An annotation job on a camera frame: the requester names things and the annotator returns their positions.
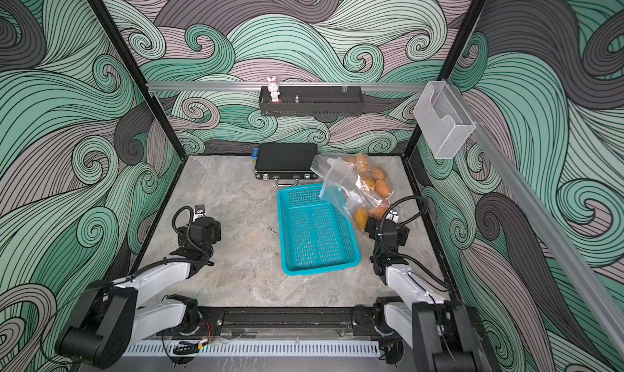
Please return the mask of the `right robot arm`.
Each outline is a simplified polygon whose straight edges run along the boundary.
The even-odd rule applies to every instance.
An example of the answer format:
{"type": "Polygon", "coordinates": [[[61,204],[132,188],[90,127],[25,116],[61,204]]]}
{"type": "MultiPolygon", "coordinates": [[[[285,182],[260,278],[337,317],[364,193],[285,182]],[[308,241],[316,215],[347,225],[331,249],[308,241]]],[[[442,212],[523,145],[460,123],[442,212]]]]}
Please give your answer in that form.
{"type": "Polygon", "coordinates": [[[380,217],[370,217],[365,232],[375,241],[370,261],[383,283],[397,297],[379,300],[380,325],[390,329],[412,349],[417,371],[482,371],[479,338],[465,305],[442,296],[445,282],[412,256],[400,253],[410,230],[409,222],[425,214],[401,221],[397,207],[406,201],[424,203],[422,196],[406,196],[384,209],[380,217]]]}

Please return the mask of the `potato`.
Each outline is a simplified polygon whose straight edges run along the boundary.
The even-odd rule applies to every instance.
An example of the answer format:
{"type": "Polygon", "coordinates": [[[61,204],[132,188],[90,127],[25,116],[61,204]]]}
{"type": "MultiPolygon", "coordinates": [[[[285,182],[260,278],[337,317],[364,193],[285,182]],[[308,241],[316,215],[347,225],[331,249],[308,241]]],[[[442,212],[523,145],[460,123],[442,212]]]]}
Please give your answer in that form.
{"type": "Polygon", "coordinates": [[[375,191],[379,196],[386,199],[393,194],[393,190],[385,179],[377,179],[375,181],[375,191]]]}
{"type": "Polygon", "coordinates": [[[365,153],[359,153],[355,156],[355,168],[360,173],[367,173],[369,170],[369,157],[365,153]]]}
{"type": "Polygon", "coordinates": [[[360,207],[356,209],[354,213],[354,221],[359,231],[363,232],[366,229],[369,214],[366,208],[360,207]]]}
{"type": "Polygon", "coordinates": [[[375,180],[386,179],[387,175],[381,166],[374,166],[369,170],[370,176],[375,180]]]}
{"type": "Polygon", "coordinates": [[[384,214],[386,213],[388,207],[387,206],[379,206],[379,207],[375,207],[373,209],[371,209],[369,211],[369,216],[373,217],[376,220],[380,220],[383,218],[384,214]]]}
{"type": "Polygon", "coordinates": [[[366,189],[375,191],[375,189],[376,189],[376,181],[375,181],[374,178],[365,175],[365,176],[362,177],[362,180],[365,183],[366,189]]]}

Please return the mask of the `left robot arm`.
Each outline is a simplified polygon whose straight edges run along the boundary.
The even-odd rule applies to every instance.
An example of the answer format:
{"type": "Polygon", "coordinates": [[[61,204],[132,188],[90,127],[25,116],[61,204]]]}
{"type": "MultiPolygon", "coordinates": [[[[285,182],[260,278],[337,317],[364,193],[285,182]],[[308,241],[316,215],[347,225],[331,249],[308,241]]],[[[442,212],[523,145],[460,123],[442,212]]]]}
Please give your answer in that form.
{"type": "Polygon", "coordinates": [[[176,250],[123,278],[95,281],[84,290],[58,335],[58,355],[104,370],[143,339],[168,329],[188,336],[209,328],[193,298],[174,294],[147,305],[160,292],[214,264],[211,258],[214,244],[221,240],[220,223],[207,215],[203,205],[184,206],[175,215],[183,213],[188,213],[188,222],[172,224],[178,237],[176,250]]]}

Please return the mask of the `clear blue-zipper bag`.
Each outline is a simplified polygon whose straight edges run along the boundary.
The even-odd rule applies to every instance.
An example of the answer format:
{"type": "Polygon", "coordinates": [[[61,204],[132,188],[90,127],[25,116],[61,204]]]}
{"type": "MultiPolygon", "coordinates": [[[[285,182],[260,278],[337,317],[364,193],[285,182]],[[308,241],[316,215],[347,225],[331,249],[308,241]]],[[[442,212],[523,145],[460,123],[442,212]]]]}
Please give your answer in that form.
{"type": "Polygon", "coordinates": [[[327,181],[330,188],[340,189],[353,198],[380,202],[387,201],[394,193],[388,172],[364,153],[318,154],[312,161],[311,170],[327,181]]]}
{"type": "Polygon", "coordinates": [[[354,213],[356,209],[363,207],[366,208],[369,213],[369,211],[375,207],[389,207],[390,205],[390,199],[388,199],[387,201],[372,202],[366,199],[362,199],[360,197],[353,198],[351,195],[344,194],[340,189],[335,190],[330,188],[327,185],[327,181],[324,180],[323,187],[320,193],[320,198],[335,206],[341,214],[348,217],[352,224],[354,224],[356,229],[357,227],[354,221],[354,213]]]}

